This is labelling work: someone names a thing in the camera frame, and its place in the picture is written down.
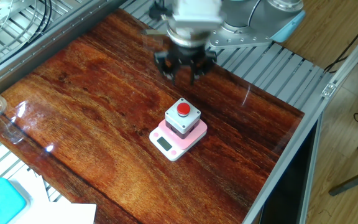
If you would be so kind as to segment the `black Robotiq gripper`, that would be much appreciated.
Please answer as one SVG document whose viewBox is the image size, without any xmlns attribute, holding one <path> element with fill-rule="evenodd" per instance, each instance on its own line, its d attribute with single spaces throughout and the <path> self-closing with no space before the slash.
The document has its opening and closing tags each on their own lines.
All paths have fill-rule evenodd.
<svg viewBox="0 0 358 224">
<path fill-rule="evenodd" d="M 217 54 L 205 45 L 182 47 L 172 44 L 165 52 L 155 52 L 154 62 L 160 74 L 175 84 L 176 72 L 184 66 L 191 68 L 191 85 L 206 75 L 216 64 Z"/>
</svg>

